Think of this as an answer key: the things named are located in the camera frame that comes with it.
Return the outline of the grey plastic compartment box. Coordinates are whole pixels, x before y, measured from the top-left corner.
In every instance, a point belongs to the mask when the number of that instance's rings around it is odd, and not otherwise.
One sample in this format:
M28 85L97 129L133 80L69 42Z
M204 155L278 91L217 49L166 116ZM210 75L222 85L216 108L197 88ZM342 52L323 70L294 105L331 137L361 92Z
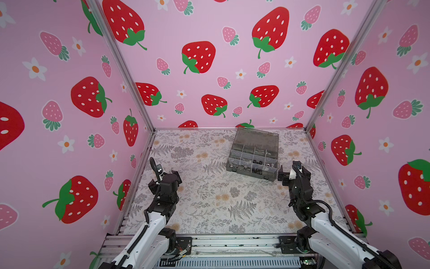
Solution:
M273 182L278 174L279 134L239 127L226 170Z

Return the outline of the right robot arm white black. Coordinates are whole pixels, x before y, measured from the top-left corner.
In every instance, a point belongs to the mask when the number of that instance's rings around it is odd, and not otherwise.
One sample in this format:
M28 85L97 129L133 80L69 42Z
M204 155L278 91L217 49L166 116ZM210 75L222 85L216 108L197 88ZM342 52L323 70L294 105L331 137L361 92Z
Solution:
M300 161L289 172L278 171L278 180L289 187L290 203L297 217L306 224L296 239L276 245L282 250L315 252L339 269L400 269L395 254L367 244L333 219L333 209L322 200L312 198L311 173Z

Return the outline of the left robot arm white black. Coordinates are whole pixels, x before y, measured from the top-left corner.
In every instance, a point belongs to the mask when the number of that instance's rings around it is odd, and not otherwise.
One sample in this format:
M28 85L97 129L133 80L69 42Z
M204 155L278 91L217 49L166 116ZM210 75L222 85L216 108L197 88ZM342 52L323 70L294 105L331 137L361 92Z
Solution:
M148 185L155 197L144 210L144 223L124 250L101 269L152 269L160 258L177 250L176 231L167 224L179 202L177 190L182 183L179 173L162 173Z

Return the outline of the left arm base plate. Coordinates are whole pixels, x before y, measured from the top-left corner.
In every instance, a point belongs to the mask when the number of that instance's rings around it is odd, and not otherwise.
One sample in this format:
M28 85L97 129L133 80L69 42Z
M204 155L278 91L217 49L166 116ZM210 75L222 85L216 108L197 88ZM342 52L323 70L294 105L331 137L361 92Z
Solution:
M179 238L168 238L168 248L164 255L183 255L191 254L193 238L188 236L180 236Z

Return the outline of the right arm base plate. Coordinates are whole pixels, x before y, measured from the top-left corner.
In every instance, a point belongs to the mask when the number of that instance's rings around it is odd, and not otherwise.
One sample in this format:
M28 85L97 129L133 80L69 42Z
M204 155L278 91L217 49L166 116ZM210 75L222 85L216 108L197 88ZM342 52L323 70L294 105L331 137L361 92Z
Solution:
M279 248L283 254L320 254L324 247L330 246L316 235L280 236Z

